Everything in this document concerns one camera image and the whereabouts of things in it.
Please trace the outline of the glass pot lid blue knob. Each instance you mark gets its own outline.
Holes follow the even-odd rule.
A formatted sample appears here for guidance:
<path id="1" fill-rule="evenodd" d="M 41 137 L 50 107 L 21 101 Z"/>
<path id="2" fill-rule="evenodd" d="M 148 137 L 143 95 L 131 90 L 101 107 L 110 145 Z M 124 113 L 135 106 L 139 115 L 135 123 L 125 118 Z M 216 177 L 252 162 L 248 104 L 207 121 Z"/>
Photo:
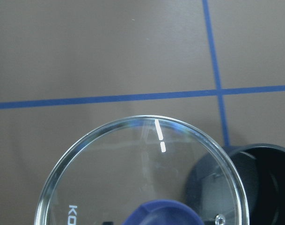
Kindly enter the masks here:
<path id="1" fill-rule="evenodd" d="M 229 156 L 200 129 L 135 116 L 83 136 L 54 166 L 36 225 L 247 225 Z"/>

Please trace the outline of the dark blue cooking pot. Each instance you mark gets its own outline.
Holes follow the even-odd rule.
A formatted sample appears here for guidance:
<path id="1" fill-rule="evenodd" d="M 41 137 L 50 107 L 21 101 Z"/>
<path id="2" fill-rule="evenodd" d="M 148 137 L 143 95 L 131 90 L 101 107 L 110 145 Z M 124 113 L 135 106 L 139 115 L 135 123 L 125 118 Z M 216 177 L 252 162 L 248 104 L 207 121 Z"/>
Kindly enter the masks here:
<path id="1" fill-rule="evenodd" d="M 243 183 L 251 225 L 285 225 L 285 148 L 272 144 L 225 146 Z M 211 155 L 192 168 L 185 185 L 186 205 L 206 225 L 221 214 L 227 225 L 236 219 L 235 198 L 227 178 Z"/>

